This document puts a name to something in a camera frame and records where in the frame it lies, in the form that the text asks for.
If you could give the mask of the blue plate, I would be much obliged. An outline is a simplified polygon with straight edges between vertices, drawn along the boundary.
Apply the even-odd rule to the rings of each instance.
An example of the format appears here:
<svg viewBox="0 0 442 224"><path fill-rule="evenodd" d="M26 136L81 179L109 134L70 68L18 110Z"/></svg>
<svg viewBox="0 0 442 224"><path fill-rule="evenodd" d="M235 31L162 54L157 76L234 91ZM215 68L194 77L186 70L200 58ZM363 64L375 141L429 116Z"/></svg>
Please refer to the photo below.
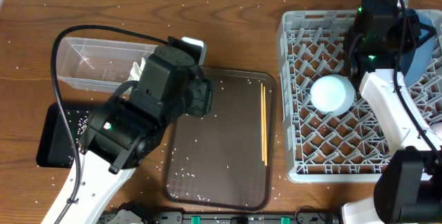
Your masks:
<svg viewBox="0 0 442 224"><path fill-rule="evenodd" d="M421 78L432 58L436 28L430 18L415 9L408 8L407 16L417 19L420 35L416 38L417 45L413 49L404 48L400 67L406 87L410 87Z"/></svg>

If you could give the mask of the wooden chopstick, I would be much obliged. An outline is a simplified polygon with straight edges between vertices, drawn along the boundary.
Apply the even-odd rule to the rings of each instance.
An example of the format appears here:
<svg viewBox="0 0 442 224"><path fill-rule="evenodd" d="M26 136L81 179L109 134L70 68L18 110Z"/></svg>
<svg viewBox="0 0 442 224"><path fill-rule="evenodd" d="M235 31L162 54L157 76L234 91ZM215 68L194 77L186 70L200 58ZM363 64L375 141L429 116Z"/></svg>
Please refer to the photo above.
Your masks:
<svg viewBox="0 0 442 224"><path fill-rule="evenodd" d="M265 162L265 139L264 139L264 110L263 110L263 84L260 83L260 119L261 119L261 154L262 161Z"/></svg>
<svg viewBox="0 0 442 224"><path fill-rule="evenodd" d="M267 158L267 100L266 100L266 87L262 86L262 103L263 103L263 142L264 142L264 163L268 165Z"/></svg>

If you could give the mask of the white wrapper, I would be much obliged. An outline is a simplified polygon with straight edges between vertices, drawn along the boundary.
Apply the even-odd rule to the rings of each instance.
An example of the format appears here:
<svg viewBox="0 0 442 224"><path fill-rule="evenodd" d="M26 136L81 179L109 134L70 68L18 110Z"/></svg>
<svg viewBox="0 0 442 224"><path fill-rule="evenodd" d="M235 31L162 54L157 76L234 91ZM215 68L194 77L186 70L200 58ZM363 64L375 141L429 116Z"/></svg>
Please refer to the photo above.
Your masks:
<svg viewBox="0 0 442 224"><path fill-rule="evenodd" d="M139 81L146 65L146 60L141 58L141 62L138 64L137 62L133 62L131 71L129 73L128 81Z"/></svg>

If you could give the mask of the pink cup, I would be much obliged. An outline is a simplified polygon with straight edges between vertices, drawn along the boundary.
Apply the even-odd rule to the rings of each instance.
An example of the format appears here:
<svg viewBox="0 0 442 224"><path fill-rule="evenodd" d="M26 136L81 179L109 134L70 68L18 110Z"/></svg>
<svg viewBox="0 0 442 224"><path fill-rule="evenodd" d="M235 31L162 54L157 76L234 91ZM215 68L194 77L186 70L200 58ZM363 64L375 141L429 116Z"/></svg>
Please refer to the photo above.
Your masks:
<svg viewBox="0 0 442 224"><path fill-rule="evenodd" d="M434 134L436 134L440 139L442 139L442 123L434 123L430 126Z"/></svg>

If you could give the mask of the light blue rice bowl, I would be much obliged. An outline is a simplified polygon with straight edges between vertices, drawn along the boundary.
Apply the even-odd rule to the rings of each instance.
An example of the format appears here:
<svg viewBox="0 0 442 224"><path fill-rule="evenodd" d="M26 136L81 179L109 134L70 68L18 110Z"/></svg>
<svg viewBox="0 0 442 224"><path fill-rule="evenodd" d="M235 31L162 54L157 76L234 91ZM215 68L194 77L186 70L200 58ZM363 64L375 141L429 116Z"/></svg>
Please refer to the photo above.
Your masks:
<svg viewBox="0 0 442 224"><path fill-rule="evenodd" d="M344 76L332 74L317 79L310 88L311 103L321 113L341 115L355 99L355 88Z"/></svg>

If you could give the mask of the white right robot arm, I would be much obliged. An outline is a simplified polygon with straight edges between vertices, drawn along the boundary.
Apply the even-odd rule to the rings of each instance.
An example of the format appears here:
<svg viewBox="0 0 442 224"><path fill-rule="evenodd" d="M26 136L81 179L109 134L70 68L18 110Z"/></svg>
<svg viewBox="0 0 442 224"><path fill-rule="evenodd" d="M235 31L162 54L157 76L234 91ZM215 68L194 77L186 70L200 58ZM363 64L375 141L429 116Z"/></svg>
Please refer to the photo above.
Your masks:
<svg viewBox="0 0 442 224"><path fill-rule="evenodd" d="M347 203L343 223L441 221L441 139L408 87L426 72L436 28L399 0L361 0L344 40L345 72L369 104L390 162L371 197Z"/></svg>

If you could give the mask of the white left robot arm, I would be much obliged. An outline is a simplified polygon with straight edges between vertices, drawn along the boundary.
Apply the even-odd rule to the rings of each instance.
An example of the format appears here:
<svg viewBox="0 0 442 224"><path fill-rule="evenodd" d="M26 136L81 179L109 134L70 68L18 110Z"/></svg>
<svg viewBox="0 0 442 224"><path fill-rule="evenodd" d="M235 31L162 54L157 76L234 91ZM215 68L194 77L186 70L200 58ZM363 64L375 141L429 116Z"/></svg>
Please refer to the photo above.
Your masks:
<svg viewBox="0 0 442 224"><path fill-rule="evenodd" d="M205 45L158 46L138 80L122 83L89 115L75 163L44 223L95 223L120 187L181 115L211 108Z"/></svg>

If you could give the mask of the grey dishwasher rack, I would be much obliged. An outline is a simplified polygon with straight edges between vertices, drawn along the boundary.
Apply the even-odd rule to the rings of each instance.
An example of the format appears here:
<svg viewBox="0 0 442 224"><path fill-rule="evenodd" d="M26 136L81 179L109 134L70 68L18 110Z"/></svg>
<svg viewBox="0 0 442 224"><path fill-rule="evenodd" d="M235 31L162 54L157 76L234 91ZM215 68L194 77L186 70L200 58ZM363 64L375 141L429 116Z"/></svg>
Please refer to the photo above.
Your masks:
<svg viewBox="0 0 442 224"><path fill-rule="evenodd" d="M390 162L387 141L369 104L355 99L341 115L321 113L310 88L324 76L345 75L344 40L353 10L289 11L276 41L287 176L295 183L375 183ZM408 92L429 127L441 121L441 33L432 58Z"/></svg>

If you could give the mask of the black waste tray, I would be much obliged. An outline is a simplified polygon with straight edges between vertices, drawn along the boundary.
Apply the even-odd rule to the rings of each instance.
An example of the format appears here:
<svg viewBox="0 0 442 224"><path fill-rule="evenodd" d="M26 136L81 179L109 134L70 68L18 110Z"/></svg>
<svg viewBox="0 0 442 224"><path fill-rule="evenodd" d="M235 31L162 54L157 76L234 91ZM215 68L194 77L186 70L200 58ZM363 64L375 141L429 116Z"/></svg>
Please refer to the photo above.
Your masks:
<svg viewBox="0 0 442 224"><path fill-rule="evenodd" d="M69 102L65 106L66 118L76 147L79 146L79 139L86 130L90 113L97 107L98 104L85 102ZM73 148L56 103L48 107L36 163L40 167L53 168L71 168L74 163Z"/></svg>

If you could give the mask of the brown serving tray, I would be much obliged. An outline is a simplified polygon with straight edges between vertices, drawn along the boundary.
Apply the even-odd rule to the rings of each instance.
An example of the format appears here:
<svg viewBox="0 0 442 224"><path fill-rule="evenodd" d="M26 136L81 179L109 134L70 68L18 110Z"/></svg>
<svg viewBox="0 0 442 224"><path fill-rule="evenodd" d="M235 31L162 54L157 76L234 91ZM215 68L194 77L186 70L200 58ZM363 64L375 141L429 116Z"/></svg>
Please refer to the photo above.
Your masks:
<svg viewBox="0 0 442 224"><path fill-rule="evenodd" d="M271 162L262 161L261 88L266 88L267 157L276 119L275 79L262 72L204 68L211 110L173 124L163 194L176 203L259 211L269 202Z"/></svg>

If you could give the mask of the clear plastic bin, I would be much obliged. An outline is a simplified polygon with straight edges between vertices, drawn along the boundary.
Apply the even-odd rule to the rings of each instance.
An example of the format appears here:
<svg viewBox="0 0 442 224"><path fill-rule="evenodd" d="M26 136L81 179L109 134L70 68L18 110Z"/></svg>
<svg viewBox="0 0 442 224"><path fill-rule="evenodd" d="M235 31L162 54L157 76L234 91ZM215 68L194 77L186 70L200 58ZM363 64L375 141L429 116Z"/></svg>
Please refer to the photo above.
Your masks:
<svg viewBox="0 0 442 224"><path fill-rule="evenodd" d="M65 37L57 52L57 77L75 89L114 92L128 80L134 64L142 66L152 44Z"/></svg>

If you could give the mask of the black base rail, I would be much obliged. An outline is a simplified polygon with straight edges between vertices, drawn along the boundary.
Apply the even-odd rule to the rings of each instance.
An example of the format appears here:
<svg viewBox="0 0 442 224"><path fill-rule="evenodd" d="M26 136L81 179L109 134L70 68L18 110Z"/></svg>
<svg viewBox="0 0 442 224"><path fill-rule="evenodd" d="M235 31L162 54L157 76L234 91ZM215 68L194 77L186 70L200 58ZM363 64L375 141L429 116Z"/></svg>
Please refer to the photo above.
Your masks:
<svg viewBox="0 0 442 224"><path fill-rule="evenodd" d="M169 212L152 212L136 202L123 203L110 212L104 212L99 224L340 224L339 214L319 212L303 206L291 213L246 212L185 212L173 209Z"/></svg>

